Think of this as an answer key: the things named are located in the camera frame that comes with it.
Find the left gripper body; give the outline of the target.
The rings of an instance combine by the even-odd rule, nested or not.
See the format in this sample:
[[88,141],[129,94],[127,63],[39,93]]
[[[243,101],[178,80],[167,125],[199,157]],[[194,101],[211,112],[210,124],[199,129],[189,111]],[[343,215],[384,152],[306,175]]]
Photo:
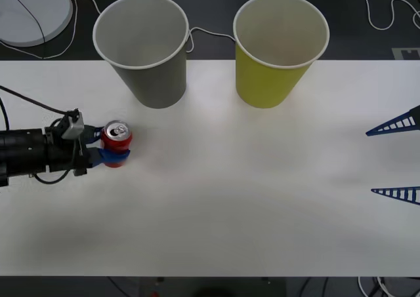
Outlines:
[[84,126],[75,138],[64,139],[58,126],[46,127],[47,165],[50,172],[71,170],[74,176],[82,176],[93,167],[93,153],[87,147],[93,142],[93,127]]

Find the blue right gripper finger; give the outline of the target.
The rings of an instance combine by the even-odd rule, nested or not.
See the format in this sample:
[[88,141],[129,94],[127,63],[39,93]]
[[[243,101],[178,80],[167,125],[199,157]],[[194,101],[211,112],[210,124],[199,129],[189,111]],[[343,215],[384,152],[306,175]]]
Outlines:
[[420,106],[410,109],[408,112],[403,113],[369,131],[366,132],[367,136],[377,136],[380,134],[391,134],[398,132],[409,132],[419,130],[419,111]]
[[420,205],[419,186],[399,187],[399,188],[373,188],[371,192],[382,195],[397,201]]

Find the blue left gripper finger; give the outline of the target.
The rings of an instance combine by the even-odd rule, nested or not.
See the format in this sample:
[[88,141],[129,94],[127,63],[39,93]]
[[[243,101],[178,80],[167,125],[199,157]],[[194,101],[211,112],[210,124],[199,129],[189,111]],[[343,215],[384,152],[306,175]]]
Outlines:
[[131,150],[114,152],[103,148],[89,148],[89,164],[94,168],[105,164],[110,168],[121,167],[127,160]]
[[85,144],[92,144],[100,140],[103,127],[85,125],[83,130],[83,141]]

